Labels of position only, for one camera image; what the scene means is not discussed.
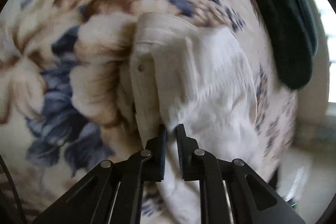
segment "white fabric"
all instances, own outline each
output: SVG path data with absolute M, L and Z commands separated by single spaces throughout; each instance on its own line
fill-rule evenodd
M 172 130 L 217 158 L 241 158 L 258 170 L 256 95 L 247 58 L 227 27 L 196 28 L 170 15 L 138 20 L 131 56 L 137 124 L 143 145 L 163 122 L 169 132 L 164 181 L 157 186 L 179 223 L 200 223 L 197 182 L 181 180 Z

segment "floral bedsheet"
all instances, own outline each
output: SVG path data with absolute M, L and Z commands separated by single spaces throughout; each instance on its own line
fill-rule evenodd
M 290 145 L 296 94 L 278 80 L 255 0 L 9 0 L 0 14 L 0 153 L 29 221 L 103 159 L 142 149 L 128 57 L 145 12 L 229 26 L 254 74 L 261 177 Z M 2 170 L 0 188 L 14 202 Z M 173 223 L 165 211 L 173 215 L 146 185 L 142 223 Z

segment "wire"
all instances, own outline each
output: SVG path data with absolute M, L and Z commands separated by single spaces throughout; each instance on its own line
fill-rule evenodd
M 13 182 L 13 179 L 12 179 L 12 176 L 0 154 L 0 166 L 2 167 L 3 171 L 5 172 L 5 175 L 7 177 L 7 180 L 8 180 L 8 183 L 12 189 L 12 192 L 13 192 L 13 196 L 15 198 L 15 202 L 16 202 L 16 206 L 17 206 L 17 210 L 19 211 L 19 215 L 20 215 L 20 218 L 21 218 L 21 221 L 24 223 L 24 224 L 28 224 L 27 222 L 27 219 L 26 219 L 26 215 L 22 209 L 22 204 L 21 204 L 21 201 L 20 201 L 20 198 L 19 198 L 19 195 L 17 193 L 17 190 L 16 190 L 16 187 L 15 187 L 15 184 Z

